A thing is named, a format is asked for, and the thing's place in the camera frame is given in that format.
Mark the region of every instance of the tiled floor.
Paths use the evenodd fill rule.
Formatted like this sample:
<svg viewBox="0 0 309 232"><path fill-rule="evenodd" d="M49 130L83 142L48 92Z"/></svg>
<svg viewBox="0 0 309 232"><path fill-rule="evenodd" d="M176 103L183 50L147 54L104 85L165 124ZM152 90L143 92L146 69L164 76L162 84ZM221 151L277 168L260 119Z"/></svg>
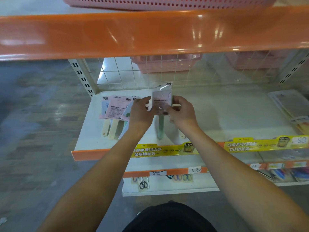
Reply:
<svg viewBox="0 0 309 232"><path fill-rule="evenodd" d="M63 61L1 62L0 231L34 231L94 162L74 162L90 97ZM121 231L150 205L174 200L218 231L249 231L221 192L122 197L122 183L98 231ZM284 188L309 213L309 186Z"/></svg>

